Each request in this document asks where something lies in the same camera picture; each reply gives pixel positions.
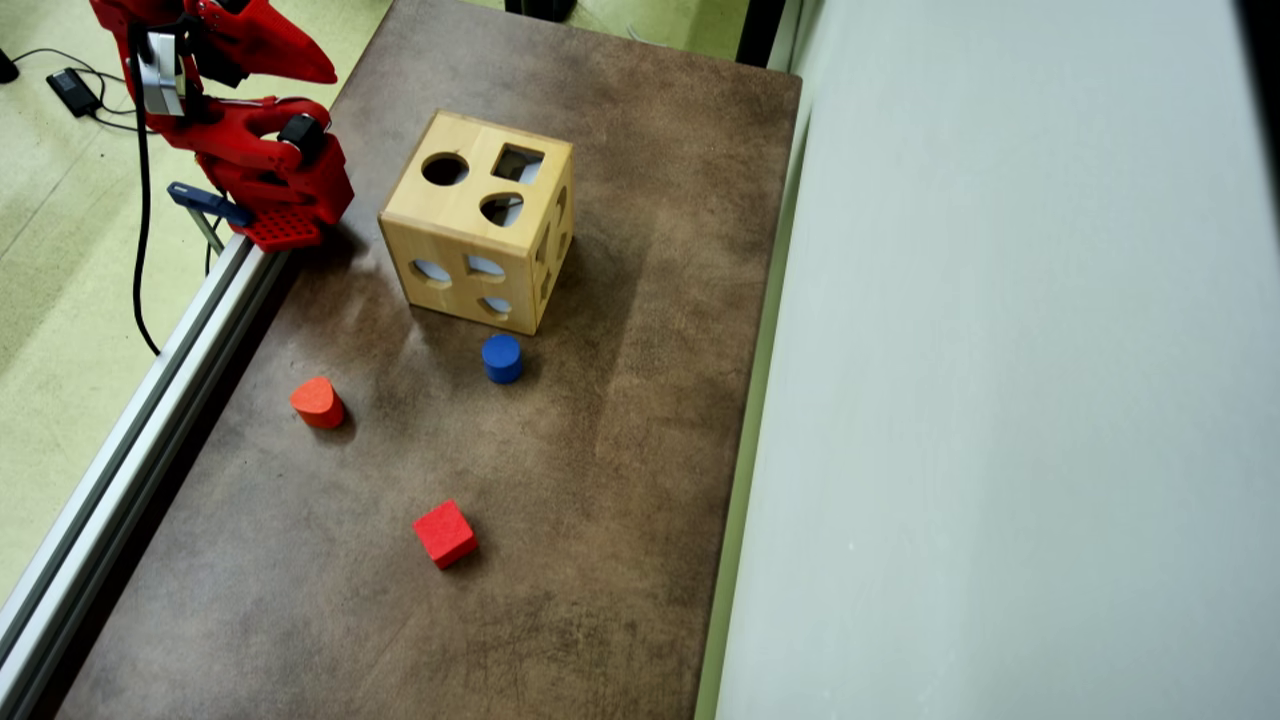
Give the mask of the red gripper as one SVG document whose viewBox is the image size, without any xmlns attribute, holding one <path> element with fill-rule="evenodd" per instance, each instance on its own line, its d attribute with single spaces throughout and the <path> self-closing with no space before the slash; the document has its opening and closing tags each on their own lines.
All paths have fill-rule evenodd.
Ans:
<svg viewBox="0 0 1280 720">
<path fill-rule="evenodd" d="M 325 51 L 270 1 L 184 1 L 182 22 L 202 79 L 229 88 L 256 74 L 337 82 Z"/>
</svg>

